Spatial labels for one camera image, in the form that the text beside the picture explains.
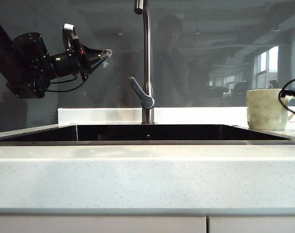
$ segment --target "glass backsplash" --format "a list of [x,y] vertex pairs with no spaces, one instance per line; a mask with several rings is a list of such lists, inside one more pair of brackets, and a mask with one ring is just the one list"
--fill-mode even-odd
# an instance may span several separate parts
[[[149,0],[149,6],[155,107],[245,106],[246,90],[281,88],[295,78],[295,0]],[[134,0],[0,0],[0,23],[12,39],[41,33],[50,55],[64,51],[64,23],[75,25],[84,45],[113,52],[109,65],[77,90],[42,99],[16,98],[0,74],[0,131],[57,123],[59,107],[140,107],[127,81],[144,80],[143,19]]]

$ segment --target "mug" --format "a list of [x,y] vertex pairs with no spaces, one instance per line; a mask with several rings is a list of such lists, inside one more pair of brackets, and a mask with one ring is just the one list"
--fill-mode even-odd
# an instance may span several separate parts
[[[246,92],[248,125],[258,130],[284,130],[287,122],[295,115],[280,104],[278,94],[281,89],[254,89]],[[293,96],[281,98],[285,106]]]

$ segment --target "sink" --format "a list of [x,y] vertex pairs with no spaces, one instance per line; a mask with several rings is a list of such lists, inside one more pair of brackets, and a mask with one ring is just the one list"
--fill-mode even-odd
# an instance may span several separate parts
[[295,137],[228,125],[72,125],[0,137],[0,146],[295,144]]

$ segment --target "stainless steel faucet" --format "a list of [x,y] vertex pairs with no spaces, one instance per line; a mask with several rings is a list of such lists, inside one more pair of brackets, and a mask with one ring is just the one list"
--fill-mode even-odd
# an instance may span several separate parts
[[154,124],[154,93],[152,87],[152,42],[151,42],[151,20],[147,0],[135,0],[134,12],[143,14],[144,24],[144,86],[143,90],[133,77],[129,77],[129,82],[141,99],[142,104],[142,124]]

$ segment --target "cabinet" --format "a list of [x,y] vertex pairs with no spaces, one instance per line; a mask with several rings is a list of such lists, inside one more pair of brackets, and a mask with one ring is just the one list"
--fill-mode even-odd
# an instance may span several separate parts
[[0,215],[0,233],[206,233],[206,217]]
[[295,233],[295,217],[210,217],[209,233]]

